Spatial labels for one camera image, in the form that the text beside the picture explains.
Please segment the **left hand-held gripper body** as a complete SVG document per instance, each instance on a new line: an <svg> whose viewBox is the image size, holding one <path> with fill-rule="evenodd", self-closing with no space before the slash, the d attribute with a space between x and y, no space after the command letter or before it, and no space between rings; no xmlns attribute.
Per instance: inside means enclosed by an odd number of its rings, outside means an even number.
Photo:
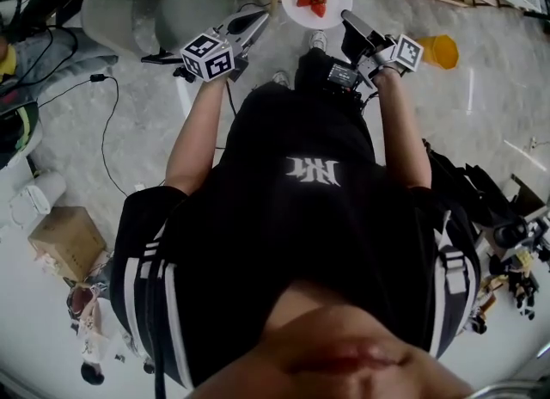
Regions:
<svg viewBox="0 0 550 399"><path fill-rule="evenodd" d="M231 22L208 28L179 48L188 72L204 82L228 76L236 81L248 68L250 26Z"/></svg>

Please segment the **person's black printed t-shirt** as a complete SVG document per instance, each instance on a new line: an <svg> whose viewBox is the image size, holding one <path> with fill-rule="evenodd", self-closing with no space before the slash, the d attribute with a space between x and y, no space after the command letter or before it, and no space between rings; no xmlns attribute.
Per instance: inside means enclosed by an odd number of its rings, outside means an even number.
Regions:
<svg viewBox="0 0 550 399"><path fill-rule="evenodd" d="M470 228L445 192L402 185L376 163L354 106L268 83L243 102L197 191L126 199L110 299L186 387L251 350L298 280L438 357L479 285Z"/></svg>

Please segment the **brown cardboard box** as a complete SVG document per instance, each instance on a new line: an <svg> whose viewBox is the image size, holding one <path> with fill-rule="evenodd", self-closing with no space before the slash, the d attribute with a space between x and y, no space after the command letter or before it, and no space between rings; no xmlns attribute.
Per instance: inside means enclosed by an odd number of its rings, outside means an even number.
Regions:
<svg viewBox="0 0 550 399"><path fill-rule="evenodd" d="M38 258L51 258L55 273L82 282L106 242L82 206L53 207L28 237Z"/></svg>

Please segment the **person's black trousers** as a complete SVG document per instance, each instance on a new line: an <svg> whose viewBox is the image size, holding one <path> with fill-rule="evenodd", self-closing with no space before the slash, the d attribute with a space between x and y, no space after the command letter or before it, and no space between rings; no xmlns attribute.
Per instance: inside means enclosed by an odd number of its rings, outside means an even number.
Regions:
<svg viewBox="0 0 550 399"><path fill-rule="evenodd" d="M309 99L338 99L359 103L362 95L354 93L334 94L323 89L322 85L335 57L318 49L309 50L298 60L294 87L286 88L273 81L254 89L248 99L302 96Z"/></svg>

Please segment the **black bag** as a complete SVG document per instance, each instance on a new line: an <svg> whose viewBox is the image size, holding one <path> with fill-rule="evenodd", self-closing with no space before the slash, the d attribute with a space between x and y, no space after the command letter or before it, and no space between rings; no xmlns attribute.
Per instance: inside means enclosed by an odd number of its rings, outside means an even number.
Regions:
<svg viewBox="0 0 550 399"><path fill-rule="evenodd" d="M479 165L455 166L423 140L431 163L431 187L460 204L469 220L486 228L522 223L496 182Z"/></svg>

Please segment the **black yellow clutter pile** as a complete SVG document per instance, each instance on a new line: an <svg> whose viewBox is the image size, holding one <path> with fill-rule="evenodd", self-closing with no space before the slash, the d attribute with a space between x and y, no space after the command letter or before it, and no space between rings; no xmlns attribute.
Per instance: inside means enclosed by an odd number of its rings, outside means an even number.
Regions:
<svg viewBox="0 0 550 399"><path fill-rule="evenodd" d="M487 313L497 302L497 291L503 288L508 290L521 316L530 321L535 318L535 294L539 291L539 284L531 271L534 259L526 249L503 261L496 254L490 256L489 274L481 282L464 326L467 331L477 335L487 331Z"/></svg>

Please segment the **person's right forearm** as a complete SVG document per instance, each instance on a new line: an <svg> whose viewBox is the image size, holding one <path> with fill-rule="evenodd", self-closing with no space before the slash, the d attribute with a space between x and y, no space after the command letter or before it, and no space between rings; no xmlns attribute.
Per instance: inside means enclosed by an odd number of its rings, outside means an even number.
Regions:
<svg viewBox="0 0 550 399"><path fill-rule="evenodd" d="M384 65L373 82L378 90L388 172L405 187L430 188L429 157L398 69Z"/></svg>

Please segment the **small white workbench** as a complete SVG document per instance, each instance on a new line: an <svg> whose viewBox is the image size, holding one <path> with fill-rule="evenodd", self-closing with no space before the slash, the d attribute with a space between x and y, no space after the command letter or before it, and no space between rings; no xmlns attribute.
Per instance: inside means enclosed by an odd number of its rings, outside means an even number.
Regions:
<svg viewBox="0 0 550 399"><path fill-rule="evenodd" d="M495 255L506 261L524 250L534 252L546 235L550 239L550 205L515 175L505 184L503 195L510 218L495 227L490 239Z"/></svg>

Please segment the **person's left forearm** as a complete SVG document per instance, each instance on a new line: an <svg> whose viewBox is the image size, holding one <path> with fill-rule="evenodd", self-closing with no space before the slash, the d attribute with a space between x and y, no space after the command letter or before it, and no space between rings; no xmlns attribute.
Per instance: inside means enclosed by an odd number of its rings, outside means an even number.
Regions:
<svg viewBox="0 0 550 399"><path fill-rule="evenodd" d="M199 88L168 158L165 185L187 196L202 186L212 169L226 80L221 76Z"/></svg>

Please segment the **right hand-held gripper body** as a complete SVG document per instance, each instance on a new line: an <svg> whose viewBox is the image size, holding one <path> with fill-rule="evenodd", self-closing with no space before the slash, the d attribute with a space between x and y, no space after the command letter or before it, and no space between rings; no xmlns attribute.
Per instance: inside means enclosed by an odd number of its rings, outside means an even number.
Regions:
<svg viewBox="0 0 550 399"><path fill-rule="evenodd" d="M424 48L408 36L382 35L369 26L349 21L344 21L343 25L345 34L341 50L370 89L376 88L372 80L385 66L395 68L400 76L418 69Z"/></svg>

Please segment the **grey upholstered chair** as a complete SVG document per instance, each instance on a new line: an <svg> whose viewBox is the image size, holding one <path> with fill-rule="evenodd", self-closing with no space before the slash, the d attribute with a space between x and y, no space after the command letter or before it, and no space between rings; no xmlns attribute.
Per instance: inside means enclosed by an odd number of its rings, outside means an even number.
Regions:
<svg viewBox="0 0 550 399"><path fill-rule="evenodd" d="M178 64L180 49L237 10L238 0L152 0L154 36L159 52L146 52L134 34L136 0L83 0L84 32L117 55L151 64Z"/></svg>

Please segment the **black recorder with screen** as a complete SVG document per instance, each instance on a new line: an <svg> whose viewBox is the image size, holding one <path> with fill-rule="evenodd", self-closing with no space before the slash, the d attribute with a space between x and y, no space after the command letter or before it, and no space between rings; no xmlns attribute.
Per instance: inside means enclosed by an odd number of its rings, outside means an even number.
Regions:
<svg viewBox="0 0 550 399"><path fill-rule="evenodd" d="M322 87L334 94L354 93L361 81L361 75L351 64L333 58Z"/></svg>

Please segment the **white cylindrical appliance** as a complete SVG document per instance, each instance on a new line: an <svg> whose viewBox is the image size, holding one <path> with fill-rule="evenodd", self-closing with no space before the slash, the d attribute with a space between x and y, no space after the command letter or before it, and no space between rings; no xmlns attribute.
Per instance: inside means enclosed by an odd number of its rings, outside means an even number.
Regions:
<svg viewBox="0 0 550 399"><path fill-rule="evenodd" d="M27 182L9 201L12 224L23 230L36 218L48 215L65 190L65 179L56 171Z"/></svg>

